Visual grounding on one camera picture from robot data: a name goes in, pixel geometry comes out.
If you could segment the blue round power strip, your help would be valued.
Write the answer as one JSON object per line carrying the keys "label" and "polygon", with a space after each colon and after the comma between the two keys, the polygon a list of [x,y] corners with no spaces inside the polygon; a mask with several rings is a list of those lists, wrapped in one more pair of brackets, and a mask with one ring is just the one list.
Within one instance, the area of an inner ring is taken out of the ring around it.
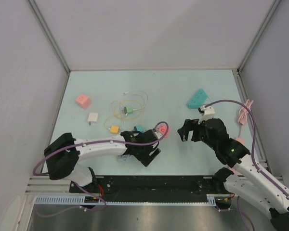
{"label": "blue round power strip", "polygon": [[120,155],[117,157],[117,160],[118,161],[126,161],[129,159],[129,157],[130,157],[129,155]]}

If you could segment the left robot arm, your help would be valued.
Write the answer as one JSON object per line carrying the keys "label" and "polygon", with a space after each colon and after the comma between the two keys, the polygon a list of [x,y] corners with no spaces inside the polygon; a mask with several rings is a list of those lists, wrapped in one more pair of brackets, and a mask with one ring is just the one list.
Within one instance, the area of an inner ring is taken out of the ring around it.
{"label": "left robot arm", "polygon": [[64,133],[45,150],[46,166],[51,180],[68,179],[90,193],[96,189],[97,180],[91,167],[80,162],[89,158],[112,155],[134,156],[147,167],[160,153],[162,134],[155,129],[144,133],[124,131],[108,139],[76,139]]}

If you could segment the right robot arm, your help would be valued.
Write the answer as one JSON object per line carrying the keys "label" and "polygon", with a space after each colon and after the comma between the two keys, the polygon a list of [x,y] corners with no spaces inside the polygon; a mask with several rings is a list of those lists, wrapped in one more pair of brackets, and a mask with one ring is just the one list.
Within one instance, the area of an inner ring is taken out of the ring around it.
{"label": "right robot arm", "polygon": [[177,132],[182,141],[192,132],[191,140],[204,142],[225,165],[213,175],[216,192],[236,194],[263,212],[277,231],[289,231],[289,188],[253,160],[243,144],[229,137],[222,120],[187,119]]}

